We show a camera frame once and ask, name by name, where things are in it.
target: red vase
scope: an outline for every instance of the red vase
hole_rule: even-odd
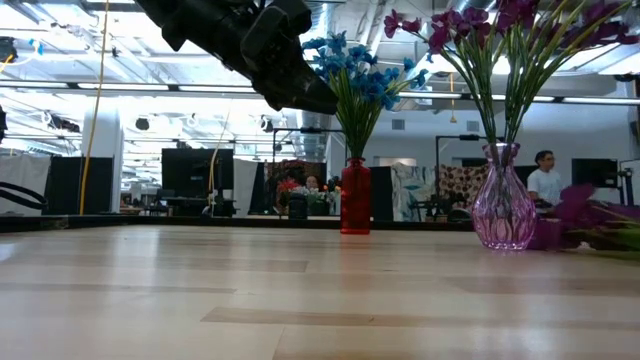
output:
[[[342,170],[340,232],[367,235],[371,228],[371,170],[363,158],[349,159]]]

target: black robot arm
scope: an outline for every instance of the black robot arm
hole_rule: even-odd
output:
[[[311,28],[302,0],[136,0],[178,51],[190,40],[251,80],[269,105],[334,114],[338,99],[304,61],[298,36]]]

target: white shirt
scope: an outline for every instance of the white shirt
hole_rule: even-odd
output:
[[[553,170],[544,172],[538,169],[527,178],[527,189],[529,192],[537,193],[539,198],[551,205],[558,205],[560,203],[560,192],[562,191],[560,174]]]

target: pink glass vase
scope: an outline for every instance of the pink glass vase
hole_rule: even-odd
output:
[[[519,144],[489,144],[483,148],[489,175],[472,209],[473,226],[490,249],[524,250],[536,227],[536,209],[513,169]]]
[[[367,235],[371,228],[371,170],[363,158],[349,159],[342,170],[340,232]]]

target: computer monitor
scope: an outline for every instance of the computer monitor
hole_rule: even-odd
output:
[[[516,176],[518,176],[518,179],[520,179],[522,184],[524,184],[524,186],[526,187],[528,186],[527,180],[529,179],[529,175],[531,175],[532,172],[536,171],[538,169],[538,166],[537,165],[514,166],[514,169],[516,171]]]
[[[180,197],[206,197],[214,149],[162,149],[162,188]],[[233,150],[219,149],[214,189],[233,189]]]
[[[573,185],[591,184],[599,188],[618,187],[618,161],[611,159],[572,159]]]

